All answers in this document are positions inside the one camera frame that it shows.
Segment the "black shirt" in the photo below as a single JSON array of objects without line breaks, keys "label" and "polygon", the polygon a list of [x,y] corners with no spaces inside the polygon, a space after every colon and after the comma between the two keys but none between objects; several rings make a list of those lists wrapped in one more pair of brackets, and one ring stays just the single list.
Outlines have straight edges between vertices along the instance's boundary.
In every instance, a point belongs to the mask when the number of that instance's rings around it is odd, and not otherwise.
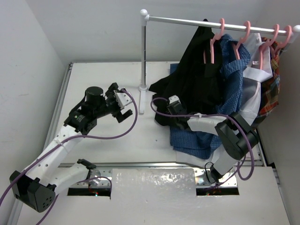
[{"label": "black shirt", "polygon": [[213,37],[211,28],[198,27],[175,71],[150,86],[158,111],[155,120],[159,125],[175,125],[174,118],[164,116],[168,110],[162,98],[178,96],[187,113],[214,114],[215,107],[223,103],[222,50],[220,41],[215,41],[214,62],[211,62],[210,40]]}]

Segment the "pink hanger holding white shirt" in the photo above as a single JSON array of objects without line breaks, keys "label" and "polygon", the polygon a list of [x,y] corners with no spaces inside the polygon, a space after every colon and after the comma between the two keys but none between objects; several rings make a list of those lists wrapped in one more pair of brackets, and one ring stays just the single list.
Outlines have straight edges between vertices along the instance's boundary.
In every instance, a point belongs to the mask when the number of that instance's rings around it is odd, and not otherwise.
[{"label": "pink hanger holding white shirt", "polygon": [[215,61],[215,55],[214,55],[214,43],[216,40],[219,40],[223,33],[224,33],[224,30],[225,30],[225,19],[224,18],[221,18],[219,20],[220,22],[220,32],[215,34],[213,38],[210,39],[210,62],[211,64],[214,64],[214,61]]}]

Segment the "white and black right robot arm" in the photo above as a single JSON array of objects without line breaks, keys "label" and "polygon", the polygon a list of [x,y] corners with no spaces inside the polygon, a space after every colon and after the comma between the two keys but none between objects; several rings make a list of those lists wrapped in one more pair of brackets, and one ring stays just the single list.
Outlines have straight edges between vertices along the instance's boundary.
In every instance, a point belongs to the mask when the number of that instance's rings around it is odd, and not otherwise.
[{"label": "white and black right robot arm", "polygon": [[[219,184],[219,180],[234,165],[238,166],[236,173],[241,180],[248,180],[252,176],[255,166],[252,149],[259,143],[260,138],[239,113],[233,112],[230,115],[186,114],[186,110],[179,100],[169,103],[167,109],[169,116],[176,119],[176,124],[180,128],[214,134],[220,139],[224,151],[216,162],[211,164],[207,175],[208,179],[211,178]],[[239,168],[248,153],[251,157],[251,169],[248,176],[242,177]]]}]

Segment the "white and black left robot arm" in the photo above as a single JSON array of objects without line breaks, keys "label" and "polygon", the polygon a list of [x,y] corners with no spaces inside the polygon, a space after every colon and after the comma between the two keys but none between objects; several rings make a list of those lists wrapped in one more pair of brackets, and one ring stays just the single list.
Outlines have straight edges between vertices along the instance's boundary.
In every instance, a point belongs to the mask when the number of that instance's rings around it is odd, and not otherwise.
[{"label": "white and black left robot arm", "polygon": [[65,157],[84,138],[91,138],[89,132],[97,120],[111,115],[118,123],[137,112],[122,110],[135,101],[126,89],[119,89],[112,83],[106,92],[97,86],[88,87],[83,99],[69,112],[57,135],[22,172],[14,171],[10,177],[9,190],[15,198],[41,213],[54,203],[55,197],[64,189],[87,179],[96,166],[85,159],[79,159],[66,172],[55,174]]}]

